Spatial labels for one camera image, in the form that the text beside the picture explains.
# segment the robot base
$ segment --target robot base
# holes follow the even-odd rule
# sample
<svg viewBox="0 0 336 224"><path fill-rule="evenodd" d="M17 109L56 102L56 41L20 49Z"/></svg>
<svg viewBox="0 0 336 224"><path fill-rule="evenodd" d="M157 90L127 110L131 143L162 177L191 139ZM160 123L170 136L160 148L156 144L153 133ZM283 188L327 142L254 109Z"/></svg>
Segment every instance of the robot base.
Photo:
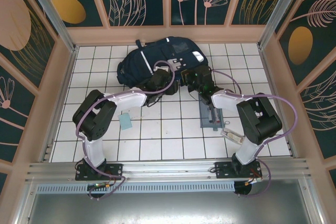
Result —
<svg viewBox="0 0 336 224"><path fill-rule="evenodd" d="M253 161L241 166L239 173L233 168L232 162L216 162L215 167L212 168L210 172L216 173L216 178L240 178L248 180L255 177L254 173L262 177L260 163L258 161Z"/></svg>
<svg viewBox="0 0 336 224"><path fill-rule="evenodd" d="M98 170L116 176L122 175L122 164L107 164L106 160L97 167ZM93 170L88 163L83 160L83 164L76 166L76 181L92 181L92 180L110 180L109 177L101 175Z"/></svg>

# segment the backpack strap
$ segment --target backpack strap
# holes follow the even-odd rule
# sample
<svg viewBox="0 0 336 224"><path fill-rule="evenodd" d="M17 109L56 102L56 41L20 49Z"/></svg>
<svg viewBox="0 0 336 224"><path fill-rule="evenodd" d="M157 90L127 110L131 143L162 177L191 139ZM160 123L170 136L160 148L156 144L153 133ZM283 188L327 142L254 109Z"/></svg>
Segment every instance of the backpack strap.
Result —
<svg viewBox="0 0 336 224"><path fill-rule="evenodd" d="M136 45L137 45L139 48L142 48L142 45L141 45L141 43L140 43L140 40L139 40L139 39L137 39L137 40L135 41L135 43L136 43Z"/></svg>

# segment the navy backpack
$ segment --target navy backpack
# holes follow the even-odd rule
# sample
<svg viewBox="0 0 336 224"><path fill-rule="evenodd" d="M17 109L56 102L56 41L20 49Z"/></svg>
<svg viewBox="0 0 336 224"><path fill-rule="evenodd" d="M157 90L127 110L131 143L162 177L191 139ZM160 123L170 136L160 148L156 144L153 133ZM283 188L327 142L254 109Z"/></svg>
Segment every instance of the navy backpack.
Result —
<svg viewBox="0 0 336 224"><path fill-rule="evenodd" d="M120 84L133 88L146 83L153 75L154 64L158 60L168 61L175 70L175 80L181 79L181 72L200 65L208 65L208 60L199 47L190 39L167 37L143 47L136 41L138 49L131 51L119 63L117 78Z"/></svg>

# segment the metal rail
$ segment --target metal rail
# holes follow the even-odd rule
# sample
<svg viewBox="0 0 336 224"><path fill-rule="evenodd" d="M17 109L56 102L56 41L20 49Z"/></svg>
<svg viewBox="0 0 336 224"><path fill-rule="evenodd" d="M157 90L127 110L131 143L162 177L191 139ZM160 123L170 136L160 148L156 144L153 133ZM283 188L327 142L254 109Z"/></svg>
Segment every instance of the metal rail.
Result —
<svg viewBox="0 0 336 224"><path fill-rule="evenodd" d="M303 158L265 157L273 179L300 179L310 176ZM230 158L203 159L194 161L123 162L123 175L127 182L192 182L218 181L209 172L215 162L230 161ZM75 163L33 163L26 176L27 184L82 183L75 181ZM237 181L243 179L223 179Z"/></svg>

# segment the yellow oval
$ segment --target yellow oval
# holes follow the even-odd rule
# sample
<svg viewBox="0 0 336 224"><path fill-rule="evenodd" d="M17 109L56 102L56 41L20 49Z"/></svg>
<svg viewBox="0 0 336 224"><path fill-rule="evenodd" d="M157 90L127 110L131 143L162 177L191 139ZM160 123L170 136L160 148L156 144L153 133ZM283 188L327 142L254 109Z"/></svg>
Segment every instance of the yellow oval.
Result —
<svg viewBox="0 0 336 224"><path fill-rule="evenodd" d="M51 0L61 19L71 24L85 20L86 12L78 0Z"/></svg>
<svg viewBox="0 0 336 224"><path fill-rule="evenodd" d="M0 45L12 51L23 49L30 38L31 24L24 0L0 0Z"/></svg>
<svg viewBox="0 0 336 224"><path fill-rule="evenodd" d="M289 59L300 65L308 58L313 46L313 35L307 27L299 26L290 36L288 45Z"/></svg>

